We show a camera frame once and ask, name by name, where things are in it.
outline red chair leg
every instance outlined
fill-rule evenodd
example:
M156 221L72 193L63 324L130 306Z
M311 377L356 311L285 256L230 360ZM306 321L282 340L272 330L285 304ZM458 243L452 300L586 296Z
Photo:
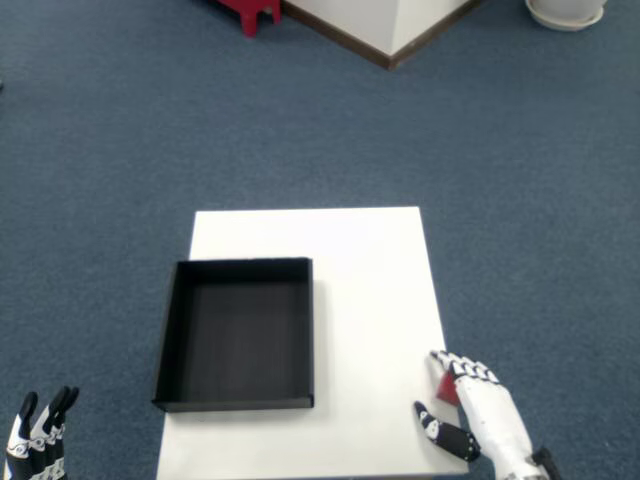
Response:
M255 37L258 31L258 19L256 14L243 13L242 15L242 31L247 37Z
M273 23L278 23L280 21L280 0L275 0L273 5L271 5L271 15L273 16Z

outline white saucer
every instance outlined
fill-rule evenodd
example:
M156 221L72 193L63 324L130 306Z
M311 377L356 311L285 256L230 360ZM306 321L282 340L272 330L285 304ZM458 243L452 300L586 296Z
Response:
M533 6L531 5L532 2L533 0L525 0L525 3L527 4L527 8L531 12L531 16L540 25L544 25L545 27L551 28L553 30L560 30L562 32L577 32L579 30L587 28L593 25L594 23L599 22L602 19L602 16L604 15L604 7L601 7L598 13L596 13L593 17L591 17L589 20L586 20L584 22L567 22L566 20L555 20L553 18L547 17L545 15L541 15L540 13L536 12L533 9Z

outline white wall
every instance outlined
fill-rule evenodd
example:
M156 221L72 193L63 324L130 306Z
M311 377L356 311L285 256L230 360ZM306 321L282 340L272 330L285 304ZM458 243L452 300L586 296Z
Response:
M398 2L404 0L289 1L387 55L392 53Z
M467 0L289 0L392 55Z
M396 53L466 2L467 0L398 0L391 53Z

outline red furniture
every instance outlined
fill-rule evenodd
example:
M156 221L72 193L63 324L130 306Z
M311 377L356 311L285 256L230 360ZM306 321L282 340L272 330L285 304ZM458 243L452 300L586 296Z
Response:
M219 0L240 14L242 30L248 37L254 37L258 30L258 13L271 8L273 23L280 21L280 0Z

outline black box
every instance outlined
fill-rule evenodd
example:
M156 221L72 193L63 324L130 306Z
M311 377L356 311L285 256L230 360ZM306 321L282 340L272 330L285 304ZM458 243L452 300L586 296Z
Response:
M153 403L312 407L312 272L309 258L178 262Z

